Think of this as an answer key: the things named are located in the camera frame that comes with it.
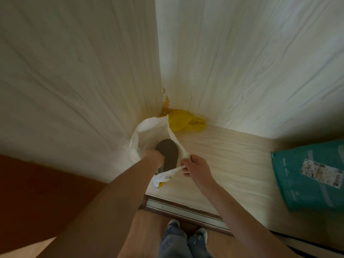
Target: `blue jeans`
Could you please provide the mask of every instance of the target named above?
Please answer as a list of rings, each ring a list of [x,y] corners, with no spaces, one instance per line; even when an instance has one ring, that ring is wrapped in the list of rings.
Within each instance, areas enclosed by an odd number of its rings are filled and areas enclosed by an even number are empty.
[[[183,230],[171,224],[160,242],[158,258],[213,258],[213,256],[205,247],[204,237],[193,235],[188,240]]]

